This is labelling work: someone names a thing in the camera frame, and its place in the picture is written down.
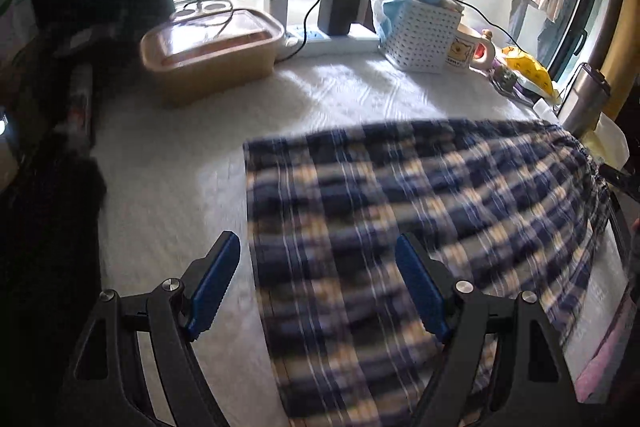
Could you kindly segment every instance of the table surface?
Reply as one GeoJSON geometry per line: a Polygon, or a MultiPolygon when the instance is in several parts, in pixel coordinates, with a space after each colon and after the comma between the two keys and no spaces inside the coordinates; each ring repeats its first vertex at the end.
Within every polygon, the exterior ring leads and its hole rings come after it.
{"type": "MultiPolygon", "coordinates": [[[[100,216],[103,286],[121,295],[145,293],[179,277],[223,230],[239,235],[238,270],[211,330],[194,343],[232,426],[288,425],[254,292],[242,144],[385,120],[535,118],[481,73],[402,73],[375,54],[297,58],[268,78],[178,109],[161,106],[152,79],[138,66],[123,66],[119,76],[100,107],[93,151],[108,187],[100,216]]],[[[594,261],[600,281],[590,283],[593,316],[585,311],[583,326],[575,328],[578,340],[587,331],[593,340],[576,348],[572,373],[593,356],[626,284],[609,234],[594,261]]],[[[156,414],[170,421],[148,335],[141,335],[141,350],[156,414]]]]}

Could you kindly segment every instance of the white woven basket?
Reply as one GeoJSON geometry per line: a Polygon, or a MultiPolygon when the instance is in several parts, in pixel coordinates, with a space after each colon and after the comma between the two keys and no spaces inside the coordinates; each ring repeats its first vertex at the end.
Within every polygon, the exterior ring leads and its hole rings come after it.
{"type": "Polygon", "coordinates": [[[459,12],[406,0],[380,51],[399,70],[440,73],[460,19],[459,12]]]}

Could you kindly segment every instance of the yellow package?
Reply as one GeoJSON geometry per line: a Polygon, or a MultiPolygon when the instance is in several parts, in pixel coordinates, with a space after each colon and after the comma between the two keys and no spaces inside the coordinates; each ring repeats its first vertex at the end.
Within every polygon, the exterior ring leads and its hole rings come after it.
{"type": "Polygon", "coordinates": [[[554,87],[545,67],[528,53],[508,46],[502,49],[504,61],[512,70],[519,71],[549,96],[553,96],[554,87]]]}

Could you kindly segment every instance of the plaid fabric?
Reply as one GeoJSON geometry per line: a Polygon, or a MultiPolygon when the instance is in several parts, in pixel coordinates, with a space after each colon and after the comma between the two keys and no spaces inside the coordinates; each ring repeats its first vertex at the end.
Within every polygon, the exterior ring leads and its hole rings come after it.
{"type": "MultiPolygon", "coordinates": [[[[291,424],[406,423],[438,362],[394,261],[402,232],[485,293],[532,290],[564,342],[609,216],[557,126],[382,123],[244,146],[258,305],[291,424]]],[[[486,387],[488,343],[476,380],[486,387]]]]}

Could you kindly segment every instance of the cartoon mug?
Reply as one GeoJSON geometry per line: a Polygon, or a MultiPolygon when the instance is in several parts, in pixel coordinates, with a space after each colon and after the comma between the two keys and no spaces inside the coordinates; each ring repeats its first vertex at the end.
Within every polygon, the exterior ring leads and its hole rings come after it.
{"type": "Polygon", "coordinates": [[[469,67],[476,70],[488,70],[491,68],[494,58],[495,47],[487,37],[469,26],[458,25],[453,44],[447,53],[447,64],[449,66],[459,71],[468,70],[469,67]],[[482,58],[474,57],[478,46],[484,48],[482,58]]]}

